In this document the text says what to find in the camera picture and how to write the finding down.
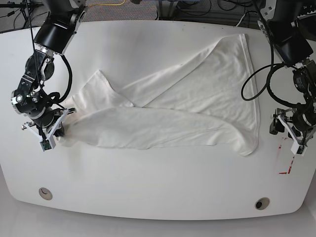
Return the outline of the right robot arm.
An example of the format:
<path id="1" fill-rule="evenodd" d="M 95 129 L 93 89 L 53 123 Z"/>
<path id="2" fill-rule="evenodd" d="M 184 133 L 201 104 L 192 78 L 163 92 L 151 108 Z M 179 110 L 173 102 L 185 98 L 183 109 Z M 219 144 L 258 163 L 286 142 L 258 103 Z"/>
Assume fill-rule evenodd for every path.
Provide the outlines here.
<path id="1" fill-rule="evenodd" d="M 28 116 L 39 131 L 41 142 L 50 136 L 63 136 L 60 117 L 65 109 L 60 107 L 70 93 L 73 73 L 65 57 L 65 51 L 77 33 L 87 11 L 84 0 L 45 0 L 48 13 L 45 22 L 36 35 L 32 35 L 33 54 L 25 65 L 18 88 L 11 95 L 13 108 L 19 114 Z M 60 55 L 68 70 L 69 79 L 64 95 L 58 92 L 47 94 L 45 81 L 54 73 L 54 55 Z"/>

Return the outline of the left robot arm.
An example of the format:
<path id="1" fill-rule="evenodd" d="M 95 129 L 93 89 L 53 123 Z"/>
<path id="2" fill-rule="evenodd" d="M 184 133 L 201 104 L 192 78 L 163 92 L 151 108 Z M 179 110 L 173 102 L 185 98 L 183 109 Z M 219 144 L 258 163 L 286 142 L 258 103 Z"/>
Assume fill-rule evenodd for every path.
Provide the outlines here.
<path id="1" fill-rule="evenodd" d="M 255 0 L 253 5 L 259 15 L 258 25 L 266 35 L 271 55 L 277 55 L 280 64 L 274 62 L 266 80 L 268 94 L 286 107 L 276 109 L 270 125 L 270 133 L 277 135 L 288 131 L 293 139 L 291 151 L 303 155 L 307 142 L 316 132 L 316 63 L 310 59 L 313 49 L 302 35 L 298 20 L 316 13 L 314 0 Z M 271 89 L 272 75 L 282 67 L 293 69 L 295 88 L 303 94 L 305 103 L 290 103 L 278 98 Z"/>

